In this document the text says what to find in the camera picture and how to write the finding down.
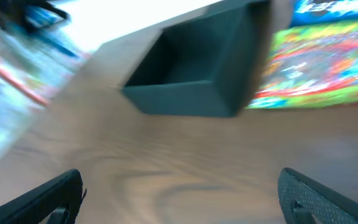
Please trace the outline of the dark green box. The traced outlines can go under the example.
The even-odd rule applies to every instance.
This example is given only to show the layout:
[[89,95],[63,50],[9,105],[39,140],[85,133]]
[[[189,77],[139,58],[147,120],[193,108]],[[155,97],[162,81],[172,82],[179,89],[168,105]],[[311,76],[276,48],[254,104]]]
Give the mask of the dark green box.
[[221,1],[162,29],[121,91],[146,114],[233,117],[244,105],[269,1]]

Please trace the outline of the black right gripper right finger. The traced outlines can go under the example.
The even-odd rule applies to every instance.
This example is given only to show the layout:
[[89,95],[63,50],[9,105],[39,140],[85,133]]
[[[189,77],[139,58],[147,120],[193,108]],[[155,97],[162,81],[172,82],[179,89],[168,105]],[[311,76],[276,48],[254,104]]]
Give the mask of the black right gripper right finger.
[[282,169],[277,185],[287,224],[358,224],[357,202],[294,169]]

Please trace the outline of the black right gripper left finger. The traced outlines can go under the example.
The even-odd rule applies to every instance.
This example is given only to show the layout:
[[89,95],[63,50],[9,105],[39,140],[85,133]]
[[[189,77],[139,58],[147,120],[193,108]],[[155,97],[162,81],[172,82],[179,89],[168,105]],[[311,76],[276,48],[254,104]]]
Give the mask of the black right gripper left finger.
[[0,223],[74,223],[86,192],[79,170],[71,169],[0,206]]

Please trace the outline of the blue Oreo cookie pack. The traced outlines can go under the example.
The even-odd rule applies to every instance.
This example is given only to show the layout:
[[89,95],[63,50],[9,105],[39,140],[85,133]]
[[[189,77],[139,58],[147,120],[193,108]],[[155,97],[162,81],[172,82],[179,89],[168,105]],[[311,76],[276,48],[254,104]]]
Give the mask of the blue Oreo cookie pack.
[[358,0],[297,0],[290,27],[358,19]]

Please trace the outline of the green Haribo worms bag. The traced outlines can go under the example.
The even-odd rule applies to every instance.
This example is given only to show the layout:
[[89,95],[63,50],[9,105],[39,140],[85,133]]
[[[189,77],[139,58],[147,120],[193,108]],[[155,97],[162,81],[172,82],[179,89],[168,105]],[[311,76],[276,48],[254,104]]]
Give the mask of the green Haribo worms bag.
[[273,35],[249,109],[323,108],[358,102],[358,20]]

